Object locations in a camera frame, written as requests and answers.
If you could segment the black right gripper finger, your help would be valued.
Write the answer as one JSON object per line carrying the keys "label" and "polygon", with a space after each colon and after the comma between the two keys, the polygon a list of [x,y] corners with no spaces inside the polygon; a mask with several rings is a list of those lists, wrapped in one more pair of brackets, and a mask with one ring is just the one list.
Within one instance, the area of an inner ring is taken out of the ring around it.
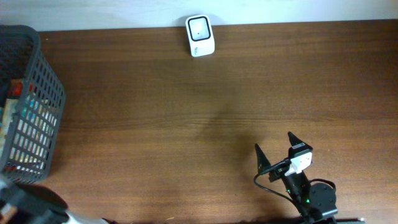
{"label": "black right gripper finger", "polygon": [[254,147],[257,156],[257,174],[265,174],[271,168],[271,163],[258,144],[255,144]]}
{"label": "black right gripper finger", "polygon": [[307,147],[307,144],[303,142],[301,139],[299,139],[296,135],[294,135],[292,132],[288,132],[288,137],[290,144],[292,146],[292,149],[298,149],[301,147]]}

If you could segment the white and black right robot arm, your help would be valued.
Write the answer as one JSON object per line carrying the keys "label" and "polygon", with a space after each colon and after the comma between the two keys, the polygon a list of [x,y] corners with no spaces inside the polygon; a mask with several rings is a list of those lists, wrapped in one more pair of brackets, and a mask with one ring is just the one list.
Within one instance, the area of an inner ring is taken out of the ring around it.
{"label": "white and black right robot arm", "polygon": [[[291,144],[288,156],[274,165],[269,162],[260,146],[254,145],[257,156],[254,184],[288,200],[298,210],[303,223],[336,223],[336,185],[325,179],[307,178],[304,170],[312,164],[313,147],[291,132],[287,135]],[[257,178],[266,174],[270,182],[281,180],[288,195],[259,184]]]}

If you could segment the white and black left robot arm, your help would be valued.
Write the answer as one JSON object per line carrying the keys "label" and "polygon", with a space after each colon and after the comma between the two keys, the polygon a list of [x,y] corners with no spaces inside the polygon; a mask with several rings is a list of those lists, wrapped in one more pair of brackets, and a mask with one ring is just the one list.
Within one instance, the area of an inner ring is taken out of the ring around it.
{"label": "white and black left robot arm", "polygon": [[41,185],[16,183],[2,175],[1,223],[110,224],[111,221],[73,213],[54,191]]}

